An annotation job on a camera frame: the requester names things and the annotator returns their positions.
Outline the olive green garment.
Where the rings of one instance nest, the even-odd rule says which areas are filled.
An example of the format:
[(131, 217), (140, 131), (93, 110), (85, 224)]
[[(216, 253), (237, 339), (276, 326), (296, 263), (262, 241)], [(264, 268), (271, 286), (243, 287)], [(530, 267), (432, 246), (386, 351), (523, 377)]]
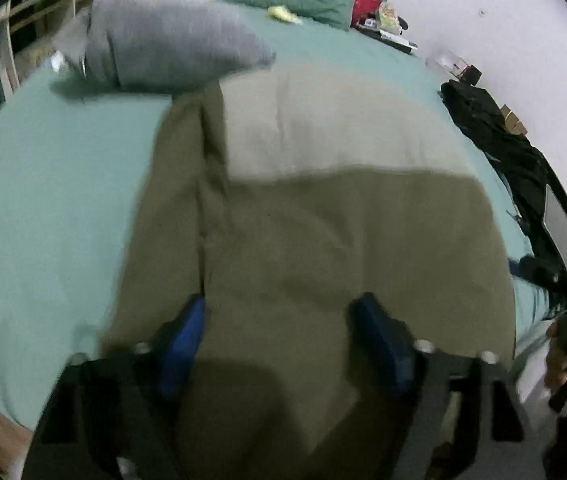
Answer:
[(346, 322), (366, 292), (446, 352), (515, 355), (505, 242), (436, 91), (277, 64), (177, 96), (105, 345), (206, 298), (194, 369), (164, 415), (180, 475), (376, 477), (385, 401)]

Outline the black clothes pile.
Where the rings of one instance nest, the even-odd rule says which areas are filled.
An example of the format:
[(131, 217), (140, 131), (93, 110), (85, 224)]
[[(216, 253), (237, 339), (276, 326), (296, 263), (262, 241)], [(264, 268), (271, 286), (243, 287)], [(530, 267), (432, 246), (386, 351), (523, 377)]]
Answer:
[(561, 266), (560, 252), (543, 227), (543, 217), (547, 188), (564, 214), (567, 193), (544, 154), (525, 136), (506, 130), (505, 118), (486, 90), (450, 80), (442, 84), (441, 96), (454, 124), (505, 177), (534, 256)]

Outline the grey framed tablet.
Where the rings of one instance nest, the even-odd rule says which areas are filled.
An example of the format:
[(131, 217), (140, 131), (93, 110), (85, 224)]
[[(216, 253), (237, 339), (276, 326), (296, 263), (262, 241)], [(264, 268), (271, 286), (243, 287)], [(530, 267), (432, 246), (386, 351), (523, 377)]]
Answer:
[(567, 269), (567, 214), (549, 184), (546, 185), (544, 226)]

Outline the cardboard boxes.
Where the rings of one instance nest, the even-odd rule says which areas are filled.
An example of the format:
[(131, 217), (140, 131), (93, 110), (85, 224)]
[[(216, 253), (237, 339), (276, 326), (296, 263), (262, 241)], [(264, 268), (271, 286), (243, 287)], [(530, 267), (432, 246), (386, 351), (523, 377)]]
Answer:
[(526, 136), (527, 129), (520, 118), (515, 114), (515, 112), (507, 105), (500, 107), (501, 114), (504, 116), (505, 129), (511, 134), (517, 134), (518, 136)]

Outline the teal bed sheet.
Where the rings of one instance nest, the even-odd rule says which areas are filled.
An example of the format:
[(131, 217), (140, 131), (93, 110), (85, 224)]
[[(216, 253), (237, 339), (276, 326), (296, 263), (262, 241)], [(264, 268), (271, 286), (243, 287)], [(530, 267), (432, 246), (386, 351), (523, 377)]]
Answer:
[[(437, 93), (417, 58), (359, 32), (284, 25), (256, 9), (239, 13), (276, 50), (275, 65), (321, 65), (402, 84), (419, 96)], [(110, 350), (105, 341), (132, 227), (173, 100), (108, 92), (67, 70), (42, 67), (0, 109), (0, 412), (20, 426), (36, 426), (72, 354)], [(461, 135), (507, 262), (525, 255), (530, 244), (515, 224), (503, 180)], [(548, 299), (516, 278), (511, 284), (516, 355)]]

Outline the white side table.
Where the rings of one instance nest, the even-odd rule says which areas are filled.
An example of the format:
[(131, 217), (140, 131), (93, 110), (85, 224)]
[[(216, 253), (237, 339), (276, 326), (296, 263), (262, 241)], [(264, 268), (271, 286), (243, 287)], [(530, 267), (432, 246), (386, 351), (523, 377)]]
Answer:
[(425, 65), (442, 81), (453, 79), (476, 86), (482, 78), (481, 70), (450, 50), (435, 51), (425, 59)]

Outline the stack of books and snacks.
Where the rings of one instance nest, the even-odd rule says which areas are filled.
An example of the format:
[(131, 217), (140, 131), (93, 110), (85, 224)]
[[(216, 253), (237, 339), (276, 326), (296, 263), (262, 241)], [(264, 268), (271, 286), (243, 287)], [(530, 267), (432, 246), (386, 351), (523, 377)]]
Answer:
[(406, 54), (415, 54), (418, 46), (404, 36), (409, 29), (408, 23), (396, 13), (387, 2), (383, 2), (375, 11), (362, 16), (355, 28), (366, 37), (375, 39)]

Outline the yellow small object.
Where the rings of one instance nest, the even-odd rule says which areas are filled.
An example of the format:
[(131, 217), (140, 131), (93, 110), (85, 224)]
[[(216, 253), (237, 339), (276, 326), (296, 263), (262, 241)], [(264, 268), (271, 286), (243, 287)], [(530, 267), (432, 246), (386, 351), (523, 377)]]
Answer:
[(267, 15), (282, 23), (301, 25), (302, 20), (285, 6), (270, 6)]

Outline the grey folded garment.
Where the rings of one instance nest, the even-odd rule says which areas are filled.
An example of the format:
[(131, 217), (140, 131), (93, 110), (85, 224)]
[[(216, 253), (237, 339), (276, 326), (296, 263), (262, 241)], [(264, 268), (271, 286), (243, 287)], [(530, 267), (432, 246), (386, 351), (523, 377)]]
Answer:
[(94, 0), (54, 45), (90, 84), (177, 94), (275, 61), (275, 51), (229, 4), (201, 0)]

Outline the white shelf desk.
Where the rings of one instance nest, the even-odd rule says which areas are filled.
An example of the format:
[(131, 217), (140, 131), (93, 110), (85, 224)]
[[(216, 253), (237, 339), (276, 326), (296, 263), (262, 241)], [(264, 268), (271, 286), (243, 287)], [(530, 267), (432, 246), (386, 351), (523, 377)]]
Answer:
[(60, 29), (93, 0), (8, 0), (0, 6), (0, 83), (11, 96), (55, 51)]

